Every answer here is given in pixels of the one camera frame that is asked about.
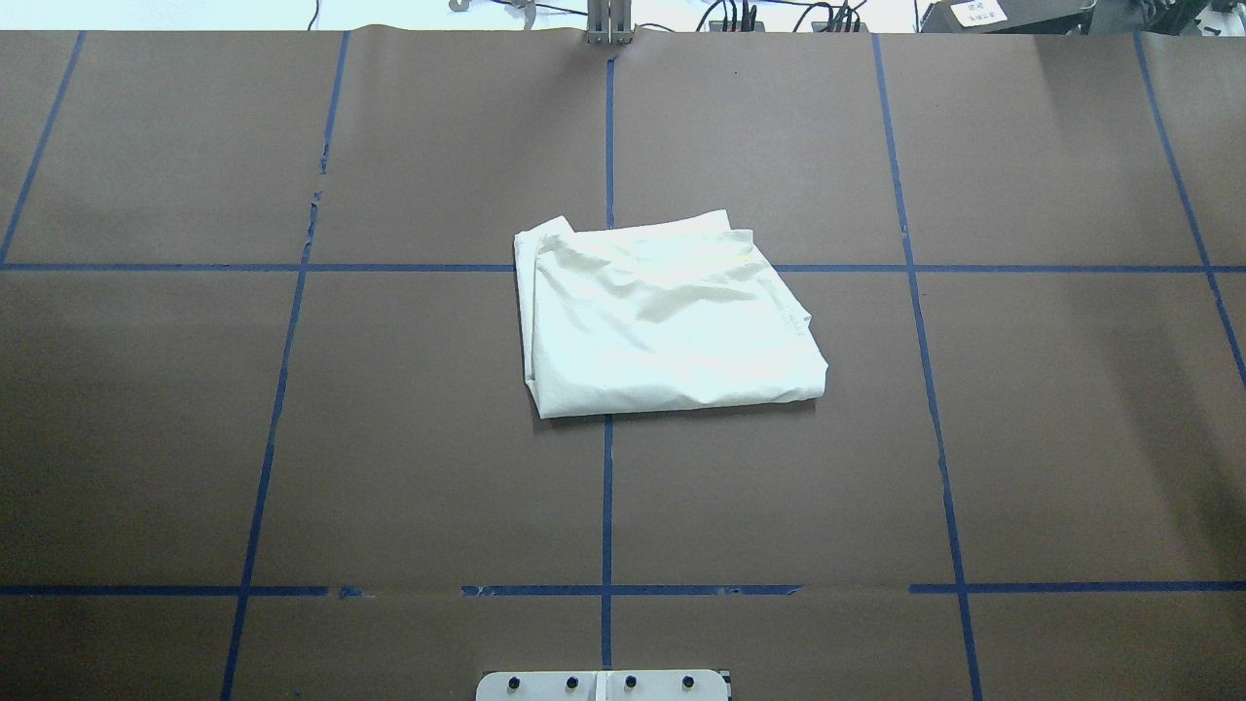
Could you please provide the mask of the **black box white label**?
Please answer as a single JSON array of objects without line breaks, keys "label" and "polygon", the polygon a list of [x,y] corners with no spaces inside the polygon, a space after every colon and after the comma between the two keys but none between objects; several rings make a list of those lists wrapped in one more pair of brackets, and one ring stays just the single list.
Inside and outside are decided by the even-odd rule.
[{"label": "black box white label", "polygon": [[1095,1],[937,1],[920,34],[1087,34]]}]

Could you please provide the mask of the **aluminium frame post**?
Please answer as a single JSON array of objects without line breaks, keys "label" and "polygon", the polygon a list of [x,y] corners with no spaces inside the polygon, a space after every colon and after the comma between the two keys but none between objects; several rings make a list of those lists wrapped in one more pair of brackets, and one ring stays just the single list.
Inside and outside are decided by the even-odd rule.
[{"label": "aluminium frame post", "polygon": [[589,0],[586,2],[586,44],[627,45],[635,39],[630,0]]}]

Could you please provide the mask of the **cream long sleeve shirt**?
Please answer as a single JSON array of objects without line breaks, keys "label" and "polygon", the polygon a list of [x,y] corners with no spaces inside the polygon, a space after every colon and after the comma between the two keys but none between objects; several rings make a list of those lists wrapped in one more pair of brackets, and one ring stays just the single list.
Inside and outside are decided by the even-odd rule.
[{"label": "cream long sleeve shirt", "polygon": [[820,398],[811,314],[724,209],[513,239],[525,385],[542,420]]}]

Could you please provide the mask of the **black orange connector strip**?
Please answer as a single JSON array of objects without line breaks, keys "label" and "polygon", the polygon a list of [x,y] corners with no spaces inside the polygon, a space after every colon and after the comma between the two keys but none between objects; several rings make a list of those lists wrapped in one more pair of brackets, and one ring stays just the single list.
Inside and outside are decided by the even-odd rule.
[{"label": "black orange connector strip", "polygon": [[863,34],[866,1],[709,1],[697,32]]}]

